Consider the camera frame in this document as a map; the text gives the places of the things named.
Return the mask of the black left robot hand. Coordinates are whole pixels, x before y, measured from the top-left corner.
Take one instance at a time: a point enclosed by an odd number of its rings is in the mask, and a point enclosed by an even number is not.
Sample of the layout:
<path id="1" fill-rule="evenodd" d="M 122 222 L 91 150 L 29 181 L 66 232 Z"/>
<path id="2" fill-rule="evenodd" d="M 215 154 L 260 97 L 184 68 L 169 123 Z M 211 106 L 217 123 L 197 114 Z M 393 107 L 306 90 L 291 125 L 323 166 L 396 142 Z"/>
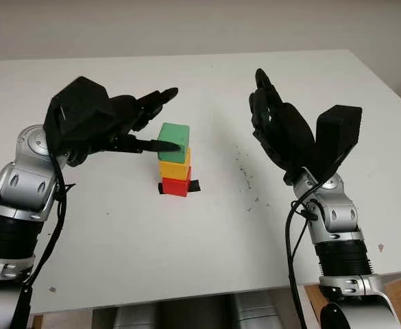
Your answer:
<path id="1" fill-rule="evenodd" d="M 162 92 L 156 90 L 139 99 L 119 95 L 109 99 L 110 116 L 107 119 L 95 113 L 83 122 L 72 121 L 72 135 L 64 137 L 69 157 L 67 164 L 76 167 L 91 155 L 103 151 L 141 154 L 144 151 L 182 151 L 182 146 L 167 141 L 138 139 L 131 132 L 142 130 L 178 94 L 173 87 Z"/>

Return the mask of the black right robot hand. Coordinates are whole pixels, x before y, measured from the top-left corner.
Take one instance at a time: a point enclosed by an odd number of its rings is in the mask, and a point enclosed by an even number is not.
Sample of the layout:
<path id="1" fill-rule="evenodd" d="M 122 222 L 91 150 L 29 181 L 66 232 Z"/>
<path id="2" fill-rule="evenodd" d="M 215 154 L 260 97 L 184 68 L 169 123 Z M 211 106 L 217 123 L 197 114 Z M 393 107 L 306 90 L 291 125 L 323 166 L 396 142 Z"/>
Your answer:
<path id="1" fill-rule="evenodd" d="M 284 171 L 285 184 L 291 186 L 315 146 L 313 133 L 297 108 L 281 99 L 262 69 L 256 70 L 255 80 L 256 90 L 249 96 L 253 135 L 270 160 Z"/>

